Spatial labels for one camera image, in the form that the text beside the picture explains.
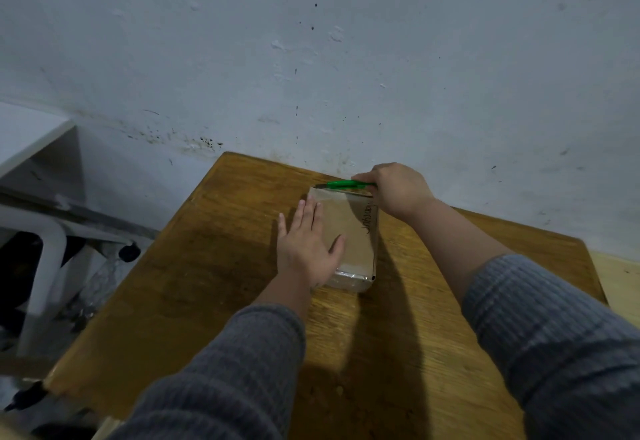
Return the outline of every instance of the green pen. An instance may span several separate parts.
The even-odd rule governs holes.
[[[374,183],[361,181],[332,181],[326,184],[316,184],[316,189],[364,189],[366,186],[374,186]]]

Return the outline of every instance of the left hand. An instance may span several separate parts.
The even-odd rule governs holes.
[[[346,236],[338,236],[331,249],[322,241],[323,205],[313,197],[300,200],[287,232],[284,215],[278,217],[278,275],[293,275],[309,287],[324,285],[340,266]]]

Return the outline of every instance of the hand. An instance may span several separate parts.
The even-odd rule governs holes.
[[[357,174],[356,181],[375,183],[367,190],[374,202],[387,214],[409,224],[431,199],[435,199],[424,177],[401,163],[380,163],[371,172]]]
[[[330,250],[322,241],[323,206],[311,197],[300,201],[287,232],[284,215],[278,217],[278,275],[293,275],[309,287],[324,285],[340,266],[345,235],[338,236]]]

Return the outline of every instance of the wooden tabletop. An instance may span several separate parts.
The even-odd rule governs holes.
[[[47,381],[125,418],[151,381],[183,367],[276,273],[276,217],[331,177],[225,153]],[[461,211],[507,246],[603,300],[584,244]],[[291,438],[514,438],[522,413],[414,232],[380,217],[378,279],[320,289]]]

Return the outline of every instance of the gray sleeve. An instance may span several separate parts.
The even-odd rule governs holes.
[[[462,303],[531,438],[640,436],[640,331],[528,258],[485,265]]]
[[[292,310],[246,307],[185,369],[153,383],[109,438],[286,438],[304,355]]]

